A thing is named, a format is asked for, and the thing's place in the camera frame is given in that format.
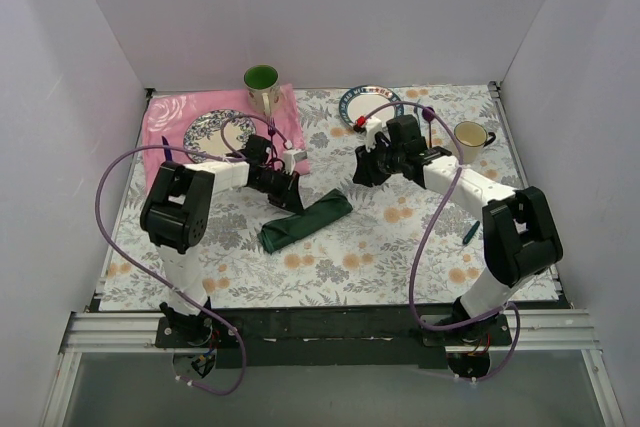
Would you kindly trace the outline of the dark green cloth napkin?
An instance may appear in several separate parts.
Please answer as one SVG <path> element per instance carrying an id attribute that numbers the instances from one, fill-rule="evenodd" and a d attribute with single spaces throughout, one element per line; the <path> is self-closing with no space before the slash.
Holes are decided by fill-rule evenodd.
<path id="1" fill-rule="evenodd" d="M 265 252 L 273 254 L 311 236 L 352 211 L 353 206 L 347 197 L 341 191 L 333 189 L 301 214 L 264 224 L 257 239 Z"/>

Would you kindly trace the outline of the gold spoon teal handle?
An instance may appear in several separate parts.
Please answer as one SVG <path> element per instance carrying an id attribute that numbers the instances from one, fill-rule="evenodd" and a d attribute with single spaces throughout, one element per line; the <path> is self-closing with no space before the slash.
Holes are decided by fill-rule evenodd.
<path id="1" fill-rule="evenodd" d="M 468 245 L 474 238 L 474 236 L 476 235 L 477 231 L 479 230 L 480 227 L 480 222 L 476 221 L 471 228 L 468 230 L 468 232 L 464 235 L 463 239 L 462 239 L 462 244 L 463 245 Z"/>

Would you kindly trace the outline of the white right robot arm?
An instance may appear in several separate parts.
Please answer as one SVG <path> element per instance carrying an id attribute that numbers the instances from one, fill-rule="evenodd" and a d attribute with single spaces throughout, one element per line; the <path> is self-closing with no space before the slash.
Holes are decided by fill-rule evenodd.
<path id="1" fill-rule="evenodd" d="M 441 195 L 480 221 L 485 268 L 453 304 L 449 317 L 418 325 L 438 334 L 447 332 L 464 344 L 475 344 L 512 296 L 556 264 L 563 248 L 548 201 L 536 187 L 517 190 L 488 179 L 442 147 L 431 147 L 411 115 L 382 122 L 373 115 L 354 125 L 365 135 L 356 150 L 354 183 L 379 186 L 400 174 L 421 188 Z"/>

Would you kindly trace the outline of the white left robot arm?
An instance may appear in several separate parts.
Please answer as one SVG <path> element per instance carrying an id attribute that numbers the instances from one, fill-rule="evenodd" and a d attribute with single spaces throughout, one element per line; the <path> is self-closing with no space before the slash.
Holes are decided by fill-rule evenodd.
<path id="1" fill-rule="evenodd" d="M 170 283 L 169 300 L 160 310 L 171 331 L 190 346 L 205 345 L 213 333 L 211 320 L 201 311 L 211 304 L 198 247 L 207 230 L 212 197 L 249 187 L 266 194 L 275 207 L 295 214 L 304 210 L 296 166 L 307 153 L 290 142 L 278 158 L 271 157 L 273 152 L 268 139 L 252 134 L 243 149 L 223 160 L 165 161 L 151 186 L 140 225 L 156 246 Z"/>

